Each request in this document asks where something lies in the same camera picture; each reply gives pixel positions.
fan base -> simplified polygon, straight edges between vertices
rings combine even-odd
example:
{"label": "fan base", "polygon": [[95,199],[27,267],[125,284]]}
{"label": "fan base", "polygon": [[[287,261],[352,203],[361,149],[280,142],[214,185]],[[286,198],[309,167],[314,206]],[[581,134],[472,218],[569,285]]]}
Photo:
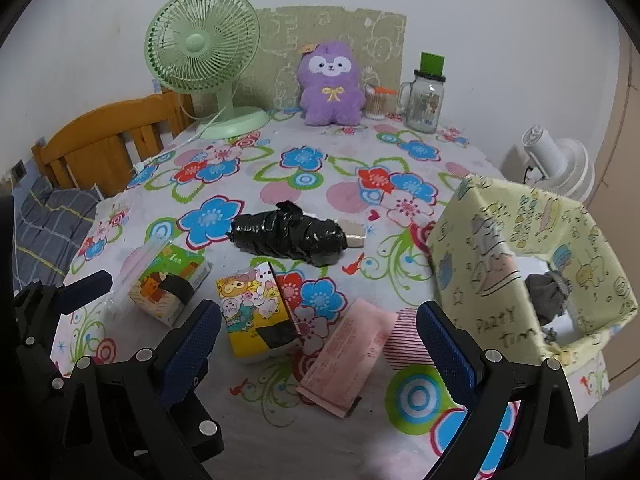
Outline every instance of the fan base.
{"label": "fan base", "polygon": [[234,117],[226,121],[215,122],[204,129],[201,139],[228,139],[259,130],[269,122],[264,110],[255,106],[234,108]]}

green lid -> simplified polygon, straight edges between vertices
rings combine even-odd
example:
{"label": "green lid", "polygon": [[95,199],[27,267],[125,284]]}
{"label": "green lid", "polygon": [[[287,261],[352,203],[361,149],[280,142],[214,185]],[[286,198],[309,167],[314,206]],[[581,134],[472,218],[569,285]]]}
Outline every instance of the green lid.
{"label": "green lid", "polygon": [[436,56],[435,54],[429,54],[423,52],[420,57],[420,72],[426,72],[433,75],[442,75],[442,69],[444,68],[444,57]]}

blue gripper pad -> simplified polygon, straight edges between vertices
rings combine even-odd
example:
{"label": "blue gripper pad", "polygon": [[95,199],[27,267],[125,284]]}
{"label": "blue gripper pad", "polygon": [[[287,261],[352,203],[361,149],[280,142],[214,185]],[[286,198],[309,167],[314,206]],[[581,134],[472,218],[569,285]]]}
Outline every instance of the blue gripper pad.
{"label": "blue gripper pad", "polygon": [[175,354],[170,358],[162,371],[160,402],[168,411],[174,404],[184,400],[187,392],[193,385],[193,378],[197,375],[203,362],[213,349],[216,337],[220,331],[220,308],[210,300],[200,318],[191,328],[191,331],[178,345]]}
{"label": "blue gripper pad", "polygon": [[[418,308],[415,317],[418,335],[433,359],[451,398],[471,410],[478,398],[476,374],[452,336],[431,309],[431,303],[428,301]],[[449,324],[451,329],[456,330],[450,322]]]}

cartoon tissue box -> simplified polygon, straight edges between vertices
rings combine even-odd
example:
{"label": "cartoon tissue box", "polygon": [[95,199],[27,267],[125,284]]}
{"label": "cartoon tissue box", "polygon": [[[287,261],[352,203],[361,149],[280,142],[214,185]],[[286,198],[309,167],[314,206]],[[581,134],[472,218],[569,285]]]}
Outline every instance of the cartoon tissue box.
{"label": "cartoon tissue box", "polygon": [[297,327],[282,300],[270,264],[217,281],[222,315],[236,358],[256,362],[293,350]]}
{"label": "cartoon tissue box", "polygon": [[129,297],[171,327],[210,270],[204,256],[169,244],[134,283]]}
{"label": "cartoon tissue box", "polygon": [[[594,358],[638,309],[591,215],[581,203],[550,192],[468,176],[428,247],[444,312],[481,348],[495,348],[510,361],[540,364],[555,357],[570,374]],[[564,305],[574,334],[562,346],[545,340],[516,256],[535,256],[570,282]]]}

pillow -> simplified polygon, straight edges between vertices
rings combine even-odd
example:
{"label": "pillow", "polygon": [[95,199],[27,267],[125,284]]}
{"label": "pillow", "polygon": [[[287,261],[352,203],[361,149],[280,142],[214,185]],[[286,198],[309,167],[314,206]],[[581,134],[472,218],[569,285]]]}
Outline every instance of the pillow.
{"label": "pillow", "polygon": [[46,177],[36,180],[15,215],[14,290],[33,280],[62,283],[98,202],[97,189],[53,189]]}

